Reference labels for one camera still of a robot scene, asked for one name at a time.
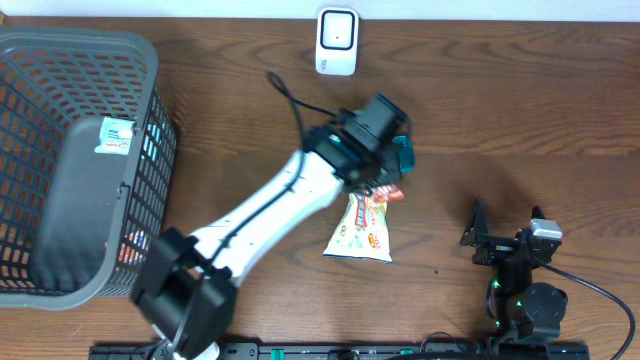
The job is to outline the blue mouthwash bottle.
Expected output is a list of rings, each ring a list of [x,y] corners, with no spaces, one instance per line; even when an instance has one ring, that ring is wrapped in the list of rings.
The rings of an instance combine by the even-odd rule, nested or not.
[[[413,144],[409,135],[398,135],[393,139],[396,147],[399,169],[402,174],[410,173],[415,168],[415,155]]]

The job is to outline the yellow snack bag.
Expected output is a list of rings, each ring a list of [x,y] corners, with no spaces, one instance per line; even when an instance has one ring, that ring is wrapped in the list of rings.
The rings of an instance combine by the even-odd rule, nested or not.
[[[387,202],[384,197],[350,194],[345,213],[323,255],[391,263],[386,211]]]

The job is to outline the teal white small packet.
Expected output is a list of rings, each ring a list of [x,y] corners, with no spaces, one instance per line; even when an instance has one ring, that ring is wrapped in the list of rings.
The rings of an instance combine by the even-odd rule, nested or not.
[[[104,117],[99,144],[94,149],[98,154],[128,155],[134,136],[134,121]]]

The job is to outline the red-brown snack bar wrapper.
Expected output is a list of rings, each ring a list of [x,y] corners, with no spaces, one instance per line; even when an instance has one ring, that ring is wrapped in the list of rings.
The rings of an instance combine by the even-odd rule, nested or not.
[[[395,185],[376,187],[371,192],[371,198],[377,203],[390,203],[404,199],[404,193]]]

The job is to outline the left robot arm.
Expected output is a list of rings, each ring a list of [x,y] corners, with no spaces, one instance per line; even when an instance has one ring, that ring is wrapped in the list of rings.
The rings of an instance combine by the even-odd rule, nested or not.
[[[234,210],[189,235],[169,228],[152,242],[131,301],[161,337],[160,359],[216,359],[238,290],[280,240],[343,192],[400,179],[411,120],[374,95],[302,136],[286,165]]]

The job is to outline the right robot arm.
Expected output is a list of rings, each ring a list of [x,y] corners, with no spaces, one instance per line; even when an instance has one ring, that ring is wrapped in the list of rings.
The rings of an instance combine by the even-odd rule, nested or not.
[[[482,202],[474,203],[459,244],[475,249],[474,264],[494,270],[489,308],[498,322],[497,344],[547,342],[560,335],[567,295],[548,283],[535,282],[532,273],[551,261],[562,237],[559,225],[546,219],[538,206],[532,209],[528,226],[514,236],[494,236],[489,232]]]

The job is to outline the white barcode scanner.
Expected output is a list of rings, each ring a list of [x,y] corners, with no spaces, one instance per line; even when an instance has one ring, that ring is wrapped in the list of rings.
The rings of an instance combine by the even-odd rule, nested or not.
[[[318,15],[315,69],[322,75],[352,76],[356,70],[358,13],[350,8],[325,7]]]

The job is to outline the grey plastic shopping basket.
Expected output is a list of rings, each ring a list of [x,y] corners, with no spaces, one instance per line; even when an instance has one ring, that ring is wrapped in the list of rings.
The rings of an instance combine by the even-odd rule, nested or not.
[[[177,134],[146,39],[1,32],[1,304],[67,310],[126,296],[164,220]],[[134,121],[128,155],[98,154],[104,117]]]

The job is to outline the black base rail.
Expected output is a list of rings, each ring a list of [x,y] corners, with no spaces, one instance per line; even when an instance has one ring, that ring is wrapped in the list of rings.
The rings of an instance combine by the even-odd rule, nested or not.
[[[228,343],[220,348],[221,360],[383,360],[396,356],[428,354],[471,354],[486,356],[486,350],[469,343],[449,340],[430,341],[425,345],[259,345],[256,343]],[[504,345],[498,357],[504,359],[588,360],[584,345]],[[159,343],[145,345],[96,345],[89,349],[89,360],[169,359]]]

